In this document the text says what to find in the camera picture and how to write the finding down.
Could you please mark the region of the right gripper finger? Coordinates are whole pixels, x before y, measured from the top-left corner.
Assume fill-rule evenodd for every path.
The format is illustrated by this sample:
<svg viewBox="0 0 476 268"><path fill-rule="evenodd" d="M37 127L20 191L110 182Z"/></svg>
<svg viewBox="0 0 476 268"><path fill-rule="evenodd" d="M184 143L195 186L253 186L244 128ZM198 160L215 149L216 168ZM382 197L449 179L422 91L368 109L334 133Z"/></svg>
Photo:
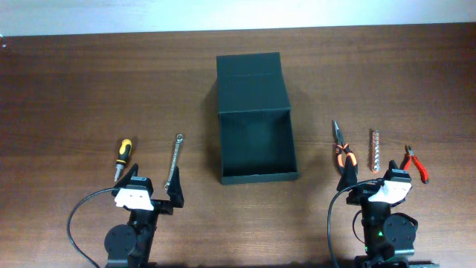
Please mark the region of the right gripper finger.
<svg viewBox="0 0 476 268"><path fill-rule="evenodd" d="M384 179L392 179L392 178L398 177L399 172L400 172L399 166L395 163L394 160L390 160L389 161L389 167L388 167L387 171L385 172L383 178Z"/></svg>
<svg viewBox="0 0 476 268"><path fill-rule="evenodd" d="M347 156L344 167L341 169L341 178L339 180L337 191L342 191L347 187L357 183L358 165L353 164L352 159Z"/></svg>

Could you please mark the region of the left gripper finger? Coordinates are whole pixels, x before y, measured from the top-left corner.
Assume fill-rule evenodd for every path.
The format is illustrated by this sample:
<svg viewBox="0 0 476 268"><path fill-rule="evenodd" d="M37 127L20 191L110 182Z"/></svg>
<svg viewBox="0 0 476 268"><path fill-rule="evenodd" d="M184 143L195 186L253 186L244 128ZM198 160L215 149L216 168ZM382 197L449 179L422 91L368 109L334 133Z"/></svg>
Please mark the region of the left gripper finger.
<svg viewBox="0 0 476 268"><path fill-rule="evenodd" d="M184 207L184 195L181 189L179 167L175 166L170 184L167 188L167 195L170 197L170 202L174 208Z"/></svg>
<svg viewBox="0 0 476 268"><path fill-rule="evenodd" d="M135 163L129 171L115 184L115 186L127 186L131 178L138 175L138 164Z"/></svg>

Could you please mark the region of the yellow black stubby screwdriver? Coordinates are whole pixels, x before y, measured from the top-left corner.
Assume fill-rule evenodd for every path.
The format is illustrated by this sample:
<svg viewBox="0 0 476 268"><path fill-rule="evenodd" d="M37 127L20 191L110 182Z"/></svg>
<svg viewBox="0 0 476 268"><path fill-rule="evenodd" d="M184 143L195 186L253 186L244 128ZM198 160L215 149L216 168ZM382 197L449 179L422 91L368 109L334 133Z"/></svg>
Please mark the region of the yellow black stubby screwdriver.
<svg viewBox="0 0 476 268"><path fill-rule="evenodd" d="M121 142L118 151L118 157L116 158L115 181L119 180L123 169L126 167L131 151L132 141L126 138Z"/></svg>

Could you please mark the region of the orange black long-nose pliers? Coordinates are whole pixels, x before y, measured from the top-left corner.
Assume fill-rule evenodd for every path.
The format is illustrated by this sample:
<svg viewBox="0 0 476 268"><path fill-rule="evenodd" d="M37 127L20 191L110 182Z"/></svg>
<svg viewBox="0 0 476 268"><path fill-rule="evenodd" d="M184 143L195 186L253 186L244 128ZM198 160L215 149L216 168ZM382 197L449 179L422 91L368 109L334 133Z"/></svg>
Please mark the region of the orange black long-nose pliers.
<svg viewBox="0 0 476 268"><path fill-rule="evenodd" d="M332 122L333 133L335 136L335 162L337 164L338 172L341 175L344 173L345 160L343 159L343 155L345 155L346 158L350 158L351 164L355 168L355 172L358 173L358 162L356 155L350 149L349 144L344 141L344 137L341 129L338 126L338 123L335 120Z"/></svg>

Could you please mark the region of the red handled side cutters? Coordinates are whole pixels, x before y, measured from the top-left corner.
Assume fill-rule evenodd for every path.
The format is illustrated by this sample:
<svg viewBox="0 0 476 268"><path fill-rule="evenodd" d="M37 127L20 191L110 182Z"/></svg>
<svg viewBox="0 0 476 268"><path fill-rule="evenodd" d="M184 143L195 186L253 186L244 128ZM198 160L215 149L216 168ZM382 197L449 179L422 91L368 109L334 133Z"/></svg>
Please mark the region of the red handled side cutters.
<svg viewBox="0 0 476 268"><path fill-rule="evenodd" d="M405 155L401 162L400 168L402 170L408 170L411 166L411 163L413 163L416 166L417 170L419 171L420 179L422 183L428 184L429 183L428 171L425 169L421 161L417 158L412 147L410 145L405 145Z"/></svg>

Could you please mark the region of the orange screwdriver bit holder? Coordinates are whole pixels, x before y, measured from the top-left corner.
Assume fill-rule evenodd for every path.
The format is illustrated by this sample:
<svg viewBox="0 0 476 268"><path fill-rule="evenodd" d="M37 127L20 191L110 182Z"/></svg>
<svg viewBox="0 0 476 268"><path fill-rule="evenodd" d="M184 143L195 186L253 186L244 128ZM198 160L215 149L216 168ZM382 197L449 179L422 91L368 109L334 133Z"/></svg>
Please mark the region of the orange screwdriver bit holder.
<svg viewBox="0 0 476 268"><path fill-rule="evenodd" d="M379 146L379 131L375 130L372 132L372 162L371 170L374 173L380 171L380 146Z"/></svg>

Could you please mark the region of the silver ring wrench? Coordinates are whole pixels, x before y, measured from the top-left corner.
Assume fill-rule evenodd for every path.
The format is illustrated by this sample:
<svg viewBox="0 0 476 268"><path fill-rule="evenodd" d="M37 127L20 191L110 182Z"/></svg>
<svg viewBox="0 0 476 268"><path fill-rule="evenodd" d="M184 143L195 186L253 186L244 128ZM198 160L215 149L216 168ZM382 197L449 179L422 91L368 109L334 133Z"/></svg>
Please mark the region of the silver ring wrench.
<svg viewBox="0 0 476 268"><path fill-rule="evenodd" d="M173 173L174 173L174 170L175 170L175 167L176 167L177 158L179 157L180 146L181 146L181 143L183 142L183 140L184 140L184 136L181 133L179 133L176 136L176 143L175 143L173 156L172 156L172 160L171 160L170 172L169 172L167 182L164 185L165 190L167 190L169 188L171 180L173 178Z"/></svg>

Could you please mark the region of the dark green box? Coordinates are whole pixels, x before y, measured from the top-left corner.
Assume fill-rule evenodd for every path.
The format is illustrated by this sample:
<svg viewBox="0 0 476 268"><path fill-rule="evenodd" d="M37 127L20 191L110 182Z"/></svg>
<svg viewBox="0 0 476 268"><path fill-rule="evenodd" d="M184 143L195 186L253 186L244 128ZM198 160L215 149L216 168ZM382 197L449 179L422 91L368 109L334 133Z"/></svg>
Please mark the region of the dark green box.
<svg viewBox="0 0 476 268"><path fill-rule="evenodd" d="M216 58L221 183L298 177L289 96L280 54Z"/></svg>

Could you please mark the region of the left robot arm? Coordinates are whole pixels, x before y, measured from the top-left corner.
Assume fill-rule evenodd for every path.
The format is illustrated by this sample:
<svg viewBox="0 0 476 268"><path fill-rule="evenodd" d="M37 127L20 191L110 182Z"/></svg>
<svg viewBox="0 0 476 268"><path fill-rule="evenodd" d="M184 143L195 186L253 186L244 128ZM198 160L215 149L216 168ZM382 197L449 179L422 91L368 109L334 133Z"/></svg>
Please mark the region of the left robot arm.
<svg viewBox="0 0 476 268"><path fill-rule="evenodd" d="M172 215L175 208L184 207L179 168L174 167L167 188L168 200L154 200L153 186L148 177L138 175L138 165L131 167L115 185L112 195L116 206L130 212L126 224L109 230L104 240L108 253L107 267L157 267L151 262L152 242L160 215Z"/></svg>

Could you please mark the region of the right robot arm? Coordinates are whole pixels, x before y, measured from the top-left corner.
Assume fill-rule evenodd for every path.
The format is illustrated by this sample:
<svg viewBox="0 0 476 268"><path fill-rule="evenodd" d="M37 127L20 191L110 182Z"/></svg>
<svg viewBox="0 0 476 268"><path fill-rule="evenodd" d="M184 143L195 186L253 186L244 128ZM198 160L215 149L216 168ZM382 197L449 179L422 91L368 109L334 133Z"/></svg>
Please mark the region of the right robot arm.
<svg viewBox="0 0 476 268"><path fill-rule="evenodd" d="M395 161L382 178L358 182L356 166L346 158L338 183L339 193L347 192L348 205L361 208L365 254L354 259L356 267L409 267L414 255L418 222L391 209L405 201L412 188L411 177Z"/></svg>

